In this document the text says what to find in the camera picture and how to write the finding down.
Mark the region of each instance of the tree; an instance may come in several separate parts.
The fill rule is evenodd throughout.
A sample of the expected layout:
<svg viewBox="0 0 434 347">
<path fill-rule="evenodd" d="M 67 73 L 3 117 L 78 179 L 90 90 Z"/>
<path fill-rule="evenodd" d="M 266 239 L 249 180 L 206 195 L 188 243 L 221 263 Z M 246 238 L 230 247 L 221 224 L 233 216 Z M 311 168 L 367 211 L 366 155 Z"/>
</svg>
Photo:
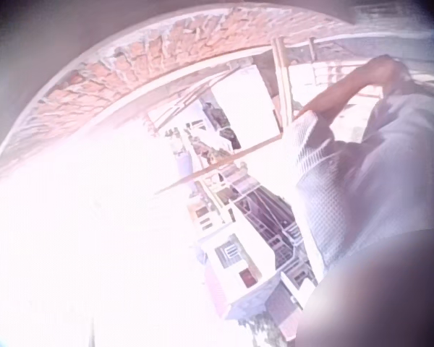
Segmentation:
<svg viewBox="0 0 434 347">
<path fill-rule="evenodd" d="M 258 338 L 262 335 L 265 335 L 264 340 L 269 346 L 287 347 L 281 331 L 267 312 L 257 314 L 247 320 L 239 320 L 238 324 L 251 330 L 254 347 L 262 347 L 258 343 Z"/>
</svg>

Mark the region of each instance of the building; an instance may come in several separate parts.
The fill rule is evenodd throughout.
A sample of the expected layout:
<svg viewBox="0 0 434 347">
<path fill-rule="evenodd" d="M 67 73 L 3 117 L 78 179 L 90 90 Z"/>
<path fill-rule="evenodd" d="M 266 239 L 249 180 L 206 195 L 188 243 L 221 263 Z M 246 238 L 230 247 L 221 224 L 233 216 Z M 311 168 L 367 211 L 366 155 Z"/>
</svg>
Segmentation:
<svg viewBox="0 0 434 347">
<path fill-rule="evenodd" d="M 182 139 L 193 171 L 228 154 L 200 137 Z M 195 184 L 199 194 L 190 198 L 188 210 L 218 316 L 244 320 L 268 312 L 285 339 L 293 340 L 299 303 L 305 302 L 296 296 L 302 296 L 305 280 L 315 280 L 291 208 L 251 177 L 244 163 L 224 166 Z"/>
</svg>

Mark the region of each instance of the sky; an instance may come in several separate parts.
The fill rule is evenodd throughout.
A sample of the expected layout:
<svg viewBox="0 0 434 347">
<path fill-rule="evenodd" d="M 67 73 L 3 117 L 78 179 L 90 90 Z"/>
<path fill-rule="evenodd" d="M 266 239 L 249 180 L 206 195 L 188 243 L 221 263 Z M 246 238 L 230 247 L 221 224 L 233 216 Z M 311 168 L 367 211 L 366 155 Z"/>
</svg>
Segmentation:
<svg viewBox="0 0 434 347">
<path fill-rule="evenodd" d="M 131 123 L 0 184 L 4 346 L 252 346 L 217 317 L 167 144 Z"/>
</svg>

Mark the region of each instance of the brick arch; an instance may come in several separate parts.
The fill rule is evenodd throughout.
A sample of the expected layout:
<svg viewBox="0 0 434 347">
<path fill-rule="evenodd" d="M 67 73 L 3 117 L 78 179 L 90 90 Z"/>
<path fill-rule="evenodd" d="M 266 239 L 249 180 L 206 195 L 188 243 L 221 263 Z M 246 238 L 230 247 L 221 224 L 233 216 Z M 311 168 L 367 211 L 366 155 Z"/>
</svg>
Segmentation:
<svg viewBox="0 0 434 347">
<path fill-rule="evenodd" d="M 248 3 L 194 9 L 143 26 L 91 52 L 21 116 L 3 147 L 0 171 L 70 136 L 139 87 L 190 64 L 266 46 L 278 36 L 294 44 L 310 36 L 373 30 L 373 24 L 352 25 L 306 9 Z"/>
</svg>

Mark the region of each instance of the shirt sleeve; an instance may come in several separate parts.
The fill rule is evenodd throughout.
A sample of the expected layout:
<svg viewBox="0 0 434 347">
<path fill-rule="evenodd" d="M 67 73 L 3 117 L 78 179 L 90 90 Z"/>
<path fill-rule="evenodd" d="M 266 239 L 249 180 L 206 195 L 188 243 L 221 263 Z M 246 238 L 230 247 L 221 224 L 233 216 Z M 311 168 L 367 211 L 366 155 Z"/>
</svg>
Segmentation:
<svg viewBox="0 0 434 347">
<path fill-rule="evenodd" d="M 284 134 L 289 202 L 319 281 L 342 257 L 352 232 L 344 194 L 347 145 L 335 141 L 329 123 L 313 112 L 299 117 Z"/>
</svg>

